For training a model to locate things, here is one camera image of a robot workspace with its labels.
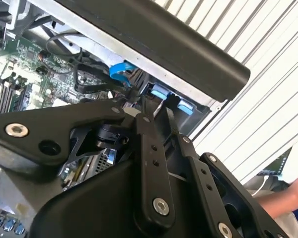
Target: black metal bracket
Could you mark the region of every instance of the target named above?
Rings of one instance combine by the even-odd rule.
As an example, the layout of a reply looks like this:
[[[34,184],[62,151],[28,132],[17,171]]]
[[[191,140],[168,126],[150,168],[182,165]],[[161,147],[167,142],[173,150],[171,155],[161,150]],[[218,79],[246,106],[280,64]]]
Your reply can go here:
[[[0,167],[33,181],[55,178],[64,163],[82,156],[105,148],[118,150],[113,167],[42,208],[38,217],[44,222],[34,222],[36,235],[45,234],[54,219],[63,219],[62,225],[53,226],[57,232],[51,232],[63,234],[71,227],[71,214],[83,216],[95,200],[108,203],[114,198],[114,204],[104,206],[115,210],[106,213],[126,219],[122,223],[128,226],[121,229],[134,237],[169,238],[180,231],[180,237],[240,238],[237,229],[241,228],[244,238],[287,238],[218,158],[196,154],[191,140],[179,134],[169,108],[162,107],[154,118],[145,98],[143,106],[135,117],[113,100],[0,115]],[[108,181],[119,185],[105,189]],[[130,210],[132,222],[126,217]],[[103,224],[87,227],[93,235],[117,237]]]
[[[241,228],[244,238],[287,237],[219,158],[211,153],[204,153],[200,161],[208,166],[217,181],[217,187],[222,191],[222,201],[229,217],[235,227]]]
[[[0,167],[37,180],[53,179],[70,154],[70,134],[82,126],[120,124],[112,100],[0,115]]]
[[[156,139],[153,115],[135,120],[135,221],[149,235],[161,235],[175,221],[163,144]]]

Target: mounting bracket hole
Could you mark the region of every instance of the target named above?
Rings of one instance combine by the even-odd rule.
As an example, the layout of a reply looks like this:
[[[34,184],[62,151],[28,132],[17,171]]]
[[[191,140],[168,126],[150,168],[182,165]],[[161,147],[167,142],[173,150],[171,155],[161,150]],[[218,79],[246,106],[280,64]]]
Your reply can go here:
[[[61,147],[53,140],[42,140],[39,143],[39,150],[49,156],[55,156],[60,154]]]
[[[159,162],[158,162],[157,160],[153,160],[152,163],[153,163],[154,166],[157,166],[157,167],[159,167],[159,165],[160,165]]]
[[[213,188],[211,185],[207,184],[207,188],[208,188],[208,190],[213,191]]]
[[[267,238],[274,238],[273,234],[271,234],[268,230],[264,231]]]

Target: white ribbed surface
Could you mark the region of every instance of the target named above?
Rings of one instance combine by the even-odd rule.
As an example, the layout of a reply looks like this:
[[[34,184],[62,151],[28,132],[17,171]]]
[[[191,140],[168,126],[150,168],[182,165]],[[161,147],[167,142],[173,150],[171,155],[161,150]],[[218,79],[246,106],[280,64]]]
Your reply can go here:
[[[156,2],[251,69],[194,141],[245,183],[298,141],[298,0]]]

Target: black plastic cover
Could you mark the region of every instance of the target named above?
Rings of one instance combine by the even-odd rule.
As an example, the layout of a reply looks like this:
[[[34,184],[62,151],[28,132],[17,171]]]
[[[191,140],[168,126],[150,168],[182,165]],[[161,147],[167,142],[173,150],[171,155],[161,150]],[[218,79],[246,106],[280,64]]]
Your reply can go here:
[[[250,70],[151,0],[56,0],[75,14],[222,102]]]

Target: blue connector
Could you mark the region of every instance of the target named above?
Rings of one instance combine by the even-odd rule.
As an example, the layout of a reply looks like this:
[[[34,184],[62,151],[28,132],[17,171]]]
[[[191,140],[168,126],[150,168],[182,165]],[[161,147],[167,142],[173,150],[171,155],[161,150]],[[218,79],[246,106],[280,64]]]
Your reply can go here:
[[[134,70],[137,67],[129,62],[118,63],[110,67],[109,69],[109,76],[112,79],[118,80],[122,82],[124,85],[130,87],[130,82],[126,76],[120,74],[120,72],[124,72],[127,70]]]
[[[169,94],[169,90],[165,89],[164,87],[161,87],[158,84],[155,84],[151,90],[151,94],[155,95],[156,97],[166,100]]]
[[[180,109],[181,111],[183,111],[184,113],[190,116],[193,114],[194,106],[185,102],[184,100],[181,100],[180,103],[178,104],[178,109]]]

